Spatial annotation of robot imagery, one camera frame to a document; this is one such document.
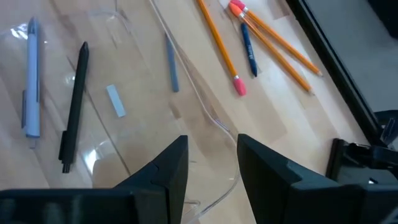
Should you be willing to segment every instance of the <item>pen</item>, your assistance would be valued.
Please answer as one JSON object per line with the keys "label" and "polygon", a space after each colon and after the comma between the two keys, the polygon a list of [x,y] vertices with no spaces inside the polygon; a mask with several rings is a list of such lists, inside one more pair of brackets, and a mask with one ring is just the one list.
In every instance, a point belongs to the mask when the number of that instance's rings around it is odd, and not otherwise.
{"label": "pen", "polygon": [[70,103],[67,130],[62,132],[60,154],[58,159],[62,161],[62,172],[69,173],[70,165],[73,163],[76,149],[76,139],[79,128],[80,108],[85,87],[88,44],[84,42],[79,52],[79,59],[76,68],[75,85],[73,86],[72,102]]}
{"label": "pen", "polygon": [[166,38],[167,58],[169,60],[170,78],[172,81],[172,89],[173,92],[176,93],[180,91],[180,88],[178,86],[177,69],[175,68],[174,49],[169,37],[167,37],[167,34],[165,34],[165,38]]}
{"label": "pen", "polygon": [[256,65],[256,60],[254,59],[253,48],[250,43],[248,26],[244,22],[242,22],[241,24],[241,30],[243,35],[244,46],[246,48],[246,52],[248,53],[248,60],[251,72],[253,73],[254,77],[257,77],[257,65]]}
{"label": "pen", "polygon": [[39,25],[33,17],[27,27],[26,89],[22,92],[22,128],[26,137],[40,137]]}

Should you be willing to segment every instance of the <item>blue pencil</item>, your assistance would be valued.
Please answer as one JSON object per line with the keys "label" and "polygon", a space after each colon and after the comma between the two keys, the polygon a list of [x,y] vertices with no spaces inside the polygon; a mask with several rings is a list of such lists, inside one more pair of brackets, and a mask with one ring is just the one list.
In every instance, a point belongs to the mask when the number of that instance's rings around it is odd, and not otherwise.
{"label": "blue pencil", "polygon": [[172,81],[172,89],[173,92],[176,93],[180,91],[180,88],[178,86],[177,69],[175,67],[174,49],[169,37],[167,37],[167,34],[165,34],[165,38],[167,46],[167,58],[169,60],[170,78]]}
{"label": "blue pencil", "polygon": [[244,46],[246,48],[246,52],[248,53],[248,60],[249,60],[251,72],[253,73],[253,75],[255,77],[257,77],[256,60],[254,59],[253,48],[250,43],[248,27],[245,23],[241,24],[241,30],[242,30],[242,35],[243,35]]}

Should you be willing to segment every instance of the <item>black frame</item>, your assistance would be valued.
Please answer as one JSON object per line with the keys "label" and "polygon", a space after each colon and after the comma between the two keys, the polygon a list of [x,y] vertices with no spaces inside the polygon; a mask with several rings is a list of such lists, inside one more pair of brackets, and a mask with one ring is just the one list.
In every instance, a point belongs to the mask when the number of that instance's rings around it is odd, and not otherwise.
{"label": "black frame", "polygon": [[306,0],[287,0],[287,3],[317,51],[369,143],[387,147],[380,140],[382,128],[374,112],[366,103],[344,63],[333,50]]}

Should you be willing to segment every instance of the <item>light blue eraser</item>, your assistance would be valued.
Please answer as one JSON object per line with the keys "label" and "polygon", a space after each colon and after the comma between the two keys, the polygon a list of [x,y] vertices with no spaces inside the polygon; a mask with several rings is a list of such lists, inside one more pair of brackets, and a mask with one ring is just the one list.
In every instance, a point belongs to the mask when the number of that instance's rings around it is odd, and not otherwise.
{"label": "light blue eraser", "polygon": [[106,90],[108,91],[109,97],[111,98],[113,107],[116,110],[116,114],[118,114],[118,117],[121,118],[121,117],[125,116],[126,111],[124,110],[124,106],[122,104],[122,101],[120,100],[116,86],[109,85],[106,87]]}

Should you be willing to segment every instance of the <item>light blue pen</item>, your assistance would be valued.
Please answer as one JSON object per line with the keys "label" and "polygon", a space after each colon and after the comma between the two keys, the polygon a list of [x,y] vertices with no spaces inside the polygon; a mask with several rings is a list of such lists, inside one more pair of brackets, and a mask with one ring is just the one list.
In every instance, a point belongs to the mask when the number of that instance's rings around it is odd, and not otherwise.
{"label": "light blue pen", "polygon": [[27,26],[26,89],[22,97],[22,128],[27,138],[40,137],[39,25],[33,17]]}

